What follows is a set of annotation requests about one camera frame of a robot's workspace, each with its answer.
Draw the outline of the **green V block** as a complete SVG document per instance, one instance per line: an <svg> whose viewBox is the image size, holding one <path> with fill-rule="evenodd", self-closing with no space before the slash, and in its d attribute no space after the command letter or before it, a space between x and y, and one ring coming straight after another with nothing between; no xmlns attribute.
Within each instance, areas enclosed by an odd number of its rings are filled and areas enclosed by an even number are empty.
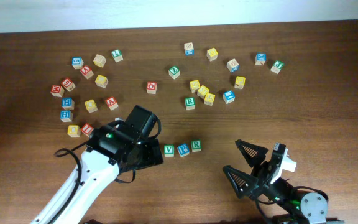
<svg viewBox="0 0 358 224"><path fill-rule="evenodd" d="M172 144L164 145L163 150L165 157L173 157L175 155L175 147Z"/></svg>

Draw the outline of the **yellow block left lower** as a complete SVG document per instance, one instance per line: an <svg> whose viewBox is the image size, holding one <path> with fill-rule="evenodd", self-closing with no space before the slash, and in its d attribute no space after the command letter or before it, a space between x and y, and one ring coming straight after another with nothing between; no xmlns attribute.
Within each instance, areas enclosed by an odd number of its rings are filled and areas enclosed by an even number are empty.
<svg viewBox="0 0 358 224"><path fill-rule="evenodd" d="M69 125L67 130L67 135L70 137L80 137L81 136L81 130L78 125Z"/></svg>

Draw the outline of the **blue 5 block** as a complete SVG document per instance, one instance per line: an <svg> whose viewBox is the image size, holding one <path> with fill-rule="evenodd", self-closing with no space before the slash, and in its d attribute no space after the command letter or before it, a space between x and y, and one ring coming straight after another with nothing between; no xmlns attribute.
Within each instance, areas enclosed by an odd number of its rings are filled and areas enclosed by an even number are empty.
<svg viewBox="0 0 358 224"><path fill-rule="evenodd" d="M84 61L81 57L73 57L71 60L71 65L76 70L82 69L84 65Z"/></svg>

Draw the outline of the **red 9 block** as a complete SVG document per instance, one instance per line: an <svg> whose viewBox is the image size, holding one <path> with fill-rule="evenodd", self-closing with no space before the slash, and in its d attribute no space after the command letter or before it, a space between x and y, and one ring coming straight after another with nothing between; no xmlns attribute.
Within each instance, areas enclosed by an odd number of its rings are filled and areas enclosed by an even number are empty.
<svg viewBox="0 0 358 224"><path fill-rule="evenodd" d="M61 82L62 86L69 92L71 92L75 87L76 85L74 84L74 82L72 80L70 80L69 78L66 78L64 79L62 82Z"/></svg>

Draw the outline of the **red I block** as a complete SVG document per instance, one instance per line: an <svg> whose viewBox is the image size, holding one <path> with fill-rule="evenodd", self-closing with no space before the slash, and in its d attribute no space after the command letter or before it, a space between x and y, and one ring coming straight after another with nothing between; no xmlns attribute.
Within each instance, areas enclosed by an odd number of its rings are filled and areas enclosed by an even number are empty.
<svg viewBox="0 0 358 224"><path fill-rule="evenodd" d="M81 128L81 132L87 136L90 137L91 133L94 131L94 127L92 127L90 124L85 123L82 128Z"/></svg>

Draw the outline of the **blue H block lower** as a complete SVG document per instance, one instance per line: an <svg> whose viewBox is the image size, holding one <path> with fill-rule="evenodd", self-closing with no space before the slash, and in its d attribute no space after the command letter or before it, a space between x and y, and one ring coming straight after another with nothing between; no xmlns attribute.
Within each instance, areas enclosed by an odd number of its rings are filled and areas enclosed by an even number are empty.
<svg viewBox="0 0 358 224"><path fill-rule="evenodd" d="M61 110L60 120L63 122L72 122L73 121L73 113L70 110Z"/></svg>

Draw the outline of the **blue X block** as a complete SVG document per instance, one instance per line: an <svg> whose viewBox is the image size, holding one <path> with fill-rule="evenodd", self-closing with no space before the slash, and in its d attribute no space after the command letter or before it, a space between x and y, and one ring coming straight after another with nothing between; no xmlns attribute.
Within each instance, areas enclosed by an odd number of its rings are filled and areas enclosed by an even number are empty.
<svg viewBox="0 0 358 224"><path fill-rule="evenodd" d="M264 65L266 61L267 61L266 53L256 53L255 65Z"/></svg>

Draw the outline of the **green J block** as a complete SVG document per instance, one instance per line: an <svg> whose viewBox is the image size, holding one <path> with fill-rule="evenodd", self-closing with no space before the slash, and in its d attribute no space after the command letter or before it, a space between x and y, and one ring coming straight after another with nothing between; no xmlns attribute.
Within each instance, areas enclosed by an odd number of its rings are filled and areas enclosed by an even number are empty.
<svg viewBox="0 0 358 224"><path fill-rule="evenodd" d="M282 68L284 67L284 65L285 64L283 62L276 60L276 61L274 61L270 71L273 73L279 74L280 71L282 70Z"/></svg>

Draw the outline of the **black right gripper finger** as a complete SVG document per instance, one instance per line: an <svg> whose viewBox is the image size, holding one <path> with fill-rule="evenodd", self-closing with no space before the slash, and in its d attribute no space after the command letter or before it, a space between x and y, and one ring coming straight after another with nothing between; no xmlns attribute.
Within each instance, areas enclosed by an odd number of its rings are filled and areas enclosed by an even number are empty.
<svg viewBox="0 0 358 224"><path fill-rule="evenodd" d="M250 167L261 165L266 158L266 153L269 151L265 147L257 146L241 139L236 140L235 144Z"/></svg>
<svg viewBox="0 0 358 224"><path fill-rule="evenodd" d="M230 181L238 199L244 197L255 199L254 190L258 187L258 178L239 171L230 165L224 166L223 172Z"/></svg>

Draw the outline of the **green R block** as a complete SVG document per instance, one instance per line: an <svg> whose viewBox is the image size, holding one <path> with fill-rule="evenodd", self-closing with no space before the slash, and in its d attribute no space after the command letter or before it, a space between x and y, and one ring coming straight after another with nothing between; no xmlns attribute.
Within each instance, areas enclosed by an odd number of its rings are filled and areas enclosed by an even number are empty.
<svg viewBox="0 0 358 224"><path fill-rule="evenodd" d="M185 98L185 108L186 110L193 110L195 109L196 103L193 97Z"/></svg>

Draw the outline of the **plain wooden yellow block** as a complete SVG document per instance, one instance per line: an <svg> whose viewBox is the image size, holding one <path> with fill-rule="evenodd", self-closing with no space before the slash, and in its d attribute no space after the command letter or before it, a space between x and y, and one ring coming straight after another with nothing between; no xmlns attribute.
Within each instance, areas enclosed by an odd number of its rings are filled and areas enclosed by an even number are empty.
<svg viewBox="0 0 358 224"><path fill-rule="evenodd" d="M106 58L100 54L96 54L93 62L96 66L103 68L106 64Z"/></svg>

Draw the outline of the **green B block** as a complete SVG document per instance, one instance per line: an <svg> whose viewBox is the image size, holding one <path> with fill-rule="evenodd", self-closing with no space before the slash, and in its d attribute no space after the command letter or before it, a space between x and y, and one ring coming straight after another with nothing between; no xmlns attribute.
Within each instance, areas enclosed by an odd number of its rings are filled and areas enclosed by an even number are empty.
<svg viewBox="0 0 358 224"><path fill-rule="evenodd" d="M191 150L193 152L200 152L202 151L202 145L200 140L193 140L191 142Z"/></svg>

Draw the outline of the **blue P block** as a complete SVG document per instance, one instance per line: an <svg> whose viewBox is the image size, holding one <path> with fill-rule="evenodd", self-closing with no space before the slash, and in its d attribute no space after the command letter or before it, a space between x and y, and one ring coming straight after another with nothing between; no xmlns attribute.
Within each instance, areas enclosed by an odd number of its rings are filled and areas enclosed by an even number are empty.
<svg viewBox="0 0 358 224"><path fill-rule="evenodd" d="M187 144L182 144L177 147L180 157L187 156L190 153L189 147Z"/></svg>

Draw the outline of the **red a block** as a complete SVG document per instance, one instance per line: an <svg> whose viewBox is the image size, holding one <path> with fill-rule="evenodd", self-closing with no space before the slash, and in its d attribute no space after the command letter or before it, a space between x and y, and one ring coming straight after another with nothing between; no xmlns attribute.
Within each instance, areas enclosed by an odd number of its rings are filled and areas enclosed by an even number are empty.
<svg viewBox="0 0 358 224"><path fill-rule="evenodd" d="M108 108L112 111L119 107L116 99L113 96L110 96L105 100L105 103L107 104Z"/></svg>
<svg viewBox="0 0 358 224"><path fill-rule="evenodd" d="M87 65L81 68L80 72L86 79L90 79L94 75L92 69L90 69L90 67Z"/></svg>

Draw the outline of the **blue h block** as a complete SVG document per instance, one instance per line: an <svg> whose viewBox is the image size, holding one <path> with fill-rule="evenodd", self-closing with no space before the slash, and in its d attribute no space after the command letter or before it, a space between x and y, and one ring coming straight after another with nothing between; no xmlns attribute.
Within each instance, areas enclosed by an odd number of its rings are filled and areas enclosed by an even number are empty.
<svg viewBox="0 0 358 224"><path fill-rule="evenodd" d="M64 110L73 110L75 107L75 102L72 98L63 98L62 99L62 108Z"/></svg>
<svg viewBox="0 0 358 224"><path fill-rule="evenodd" d="M63 122L72 122L73 121L73 113L70 110L61 110L60 120Z"/></svg>

